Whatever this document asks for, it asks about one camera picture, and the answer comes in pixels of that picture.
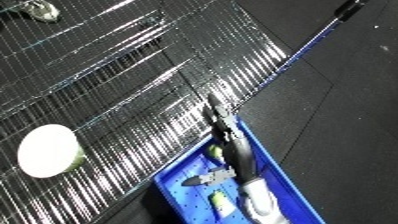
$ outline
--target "metal grate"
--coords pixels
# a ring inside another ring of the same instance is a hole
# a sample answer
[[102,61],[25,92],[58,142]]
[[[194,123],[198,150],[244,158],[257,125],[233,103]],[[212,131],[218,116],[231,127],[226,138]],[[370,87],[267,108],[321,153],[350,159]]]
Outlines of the metal grate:
[[[1,223],[92,221],[208,131],[209,92],[237,106],[286,57],[230,0],[52,3],[54,24],[0,9]],[[31,178],[18,145],[50,123],[87,161]]]

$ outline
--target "blue plastic bin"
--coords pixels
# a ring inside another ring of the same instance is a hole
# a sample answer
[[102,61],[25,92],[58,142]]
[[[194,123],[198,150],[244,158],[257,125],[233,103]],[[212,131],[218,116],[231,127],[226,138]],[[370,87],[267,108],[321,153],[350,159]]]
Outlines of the blue plastic bin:
[[[265,167],[263,175],[268,187],[278,199],[279,207],[285,217],[294,224],[325,223],[241,120],[239,121],[239,126],[253,147],[257,166],[260,169]],[[186,223],[250,223],[239,209],[236,209],[234,213],[226,218],[220,219],[210,204],[209,196],[216,190],[223,191],[231,202],[237,204],[237,184],[233,179],[215,186],[181,186],[181,183],[187,178],[206,174],[209,169],[219,166],[219,164],[210,161],[204,155],[205,150],[214,143],[211,136],[205,138],[159,172],[155,176],[155,183]]]

